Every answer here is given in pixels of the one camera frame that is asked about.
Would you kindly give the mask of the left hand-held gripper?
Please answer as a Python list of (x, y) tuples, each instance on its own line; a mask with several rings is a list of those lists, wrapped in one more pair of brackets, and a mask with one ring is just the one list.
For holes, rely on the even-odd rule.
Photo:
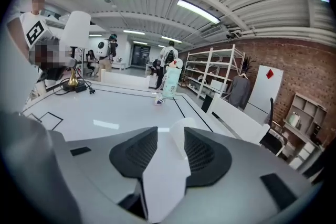
[(26, 36), (32, 45), (28, 60), (38, 67), (39, 81), (59, 80), (65, 69), (76, 67), (77, 61), (72, 57), (67, 57), (65, 64), (61, 61), (60, 39), (47, 29), (45, 23), (38, 21)]

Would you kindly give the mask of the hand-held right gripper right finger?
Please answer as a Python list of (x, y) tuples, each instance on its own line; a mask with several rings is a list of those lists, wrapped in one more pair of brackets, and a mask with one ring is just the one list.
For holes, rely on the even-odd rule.
[(266, 149), (188, 127), (184, 197), (163, 224), (283, 224), (312, 185)]

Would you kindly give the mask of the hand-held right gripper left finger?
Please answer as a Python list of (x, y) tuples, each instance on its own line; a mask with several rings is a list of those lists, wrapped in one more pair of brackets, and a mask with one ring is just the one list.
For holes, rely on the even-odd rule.
[(65, 143), (65, 178), (82, 224), (149, 224), (142, 174), (157, 141), (157, 127), (146, 127)]

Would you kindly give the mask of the white work table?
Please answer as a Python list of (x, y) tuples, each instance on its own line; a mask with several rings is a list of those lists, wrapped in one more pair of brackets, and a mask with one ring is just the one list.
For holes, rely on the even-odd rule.
[[(176, 121), (189, 117), (200, 129), (227, 135), (228, 130), (213, 121), (189, 96), (178, 94), (163, 105), (154, 105), (151, 91), (93, 83), (94, 94), (88, 92), (61, 94), (48, 92), (28, 103), (23, 114), (41, 121), (46, 129), (56, 133), (55, 143), (64, 145), (64, 154), (77, 141), (111, 137), (135, 129), (157, 126), (159, 144), (167, 145), (168, 129)], [(118, 202), (135, 187), (135, 180), (117, 172), (109, 172), (97, 164), (93, 170), (100, 174), (91, 183), (79, 166), (79, 157), (67, 163), (60, 159), (66, 181), (79, 202), (85, 224), (138, 224), (142, 220), (118, 206)], [(223, 187), (190, 190), (164, 224), (238, 224), (234, 201), (224, 196)]]

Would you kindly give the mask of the white round backpack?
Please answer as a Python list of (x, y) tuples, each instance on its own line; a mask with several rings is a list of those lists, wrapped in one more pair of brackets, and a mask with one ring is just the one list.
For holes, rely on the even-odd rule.
[(108, 55), (109, 51), (109, 42), (107, 39), (103, 39), (97, 44), (95, 54), (99, 57), (105, 57)]

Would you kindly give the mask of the white shade table lamp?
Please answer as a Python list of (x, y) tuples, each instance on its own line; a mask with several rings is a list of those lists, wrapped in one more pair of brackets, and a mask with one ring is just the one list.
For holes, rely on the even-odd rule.
[[(75, 51), (77, 48), (89, 50), (89, 30), (91, 16), (82, 11), (74, 11), (70, 14), (62, 36), (59, 42), (60, 59), (65, 64), (67, 57), (75, 59)], [(77, 65), (71, 68), (71, 76), (68, 81), (61, 83), (61, 87), (65, 92), (75, 91), (76, 88), (85, 84), (83, 78), (80, 80), (76, 76)]]

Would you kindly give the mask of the black office chair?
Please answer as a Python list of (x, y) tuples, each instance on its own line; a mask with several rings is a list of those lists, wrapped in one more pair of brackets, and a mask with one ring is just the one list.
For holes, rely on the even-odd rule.
[(279, 156), (285, 146), (288, 143), (288, 139), (283, 136), (283, 134), (276, 131), (272, 124), (279, 126), (276, 122), (273, 121), (273, 113), (274, 113), (274, 99), (270, 98), (270, 113), (268, 117), (268, 125), (270, 129), (266, 133), (266, 135), (261, 139), (260, 145), (265, 147), (267, 150)]

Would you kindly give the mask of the white wooden chair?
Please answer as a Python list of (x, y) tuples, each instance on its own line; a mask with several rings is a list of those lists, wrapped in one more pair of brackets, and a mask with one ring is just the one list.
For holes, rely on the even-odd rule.
[(234, 138), (260, 145), (260, 141), (270, 129), (268, 124), (259, 124), (247, 114), (223, 100), (217, 93), (206, 114), (221, 129), (228, 130), (226, 134)]

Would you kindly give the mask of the white drawer unit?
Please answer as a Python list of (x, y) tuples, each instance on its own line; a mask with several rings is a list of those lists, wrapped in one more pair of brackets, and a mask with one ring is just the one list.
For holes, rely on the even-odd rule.
[(289, 166), (294, 170), (300, 169), (304, 163), (309, 159), (313, 153), (315, 146), (311, 142), (307, 142), (303, 148), (292, 158), (289, 162)]

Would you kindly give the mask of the black storage crate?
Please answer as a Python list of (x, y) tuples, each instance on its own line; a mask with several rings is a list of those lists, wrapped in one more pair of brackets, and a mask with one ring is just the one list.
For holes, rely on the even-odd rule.
[(201, 109), (206, 113), (210, 104), (212, 103), (213, 97), (211, 95), (206, 95), (202, 104)]

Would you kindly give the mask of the grey coat on hanger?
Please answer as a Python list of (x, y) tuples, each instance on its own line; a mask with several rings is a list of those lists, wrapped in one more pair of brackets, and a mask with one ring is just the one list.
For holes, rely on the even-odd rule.
[(228, 89), (228, 103), (236, 108), (244, 109), (250, 90), (250, 80), (245, 73), (235, 76)]

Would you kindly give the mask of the white jar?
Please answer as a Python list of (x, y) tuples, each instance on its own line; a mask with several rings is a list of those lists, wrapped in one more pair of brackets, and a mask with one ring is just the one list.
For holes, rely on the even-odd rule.
[(290, 115), (290, 117), (289, 117), (288, 122), (289, 122), (289, 124), (291, 126), (297, 127), (298, 124), (300, 123), (300, 118), (301, 117), (300, 117), (300, 115), (298, 113), (292, 112), (291, 115)]

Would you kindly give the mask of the white refrigerator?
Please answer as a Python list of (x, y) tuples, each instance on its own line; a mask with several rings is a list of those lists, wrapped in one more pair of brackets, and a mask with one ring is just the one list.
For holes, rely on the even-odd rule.
[(257, 78), (244, 113), (261, 125), (267, 122), (271, 111), (270, 99), (272, 98), (275, 103), (282, 85), (283, 74), (283, 70), (259, 66)]

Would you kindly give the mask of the wooden cubby shelf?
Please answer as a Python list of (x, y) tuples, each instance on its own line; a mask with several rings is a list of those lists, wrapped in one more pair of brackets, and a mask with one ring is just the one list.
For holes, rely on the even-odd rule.
[[(292, 112), (298, 113), (301, 117), (297, 127), (291, 126), (288, 122)], [(284, 128), (304, 142), (311, 142), (316, 146), (321, 146), (322, 142), (318, 138), (318, 134), (322, 130), (326, 114), (327, 111), (323, 106), (302, 94), (295, 93), (289, 112), (283, 119)]]

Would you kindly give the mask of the mint green patterned flask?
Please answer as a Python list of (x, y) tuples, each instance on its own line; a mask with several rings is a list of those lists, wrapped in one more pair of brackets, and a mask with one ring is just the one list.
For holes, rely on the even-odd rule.
[(183, 61), (180, 58), (174, 59), (170, 64), (166, 66), (162, 88), (162, 95), (164, 98), (172, 99), (175, 96), (182, 68)]

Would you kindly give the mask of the white metal shelving rack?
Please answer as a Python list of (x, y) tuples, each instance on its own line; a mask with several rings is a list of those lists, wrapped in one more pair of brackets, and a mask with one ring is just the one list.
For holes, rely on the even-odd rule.
[[(245, 55), (235, 45), (227, 49), (208, 48), (201, 52), (189, 52), (183, 81), (198, 98), (204, 99), (207, 94), (213, 96), (216, 93), (224, 97), (233, 77), (240, 75)], [(226, 92), (211, 88), (213, 79), (228, 84)]]

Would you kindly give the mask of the ceiling air vent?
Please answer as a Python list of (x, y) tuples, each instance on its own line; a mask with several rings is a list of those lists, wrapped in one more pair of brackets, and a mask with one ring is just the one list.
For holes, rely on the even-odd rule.
[(222, 33), (223, 29), (221, 25), (210, 26), (201, 31), (200, 36), (203, 38), (208, 38), (210, 36)]

